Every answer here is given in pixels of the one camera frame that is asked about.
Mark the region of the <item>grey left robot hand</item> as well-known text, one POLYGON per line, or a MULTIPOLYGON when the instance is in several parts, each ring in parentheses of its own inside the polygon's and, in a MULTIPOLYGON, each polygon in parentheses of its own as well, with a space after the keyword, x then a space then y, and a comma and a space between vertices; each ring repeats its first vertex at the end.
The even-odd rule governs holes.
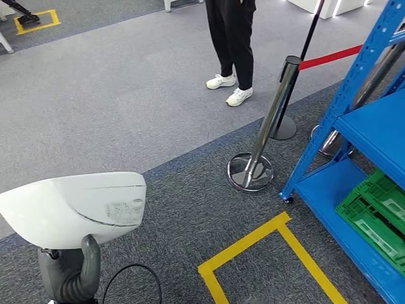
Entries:
POLYGON ((46 293, 51 303, 97 303, 101 253, 92 236, 82 238, 80 249, 37 251, 46 293))

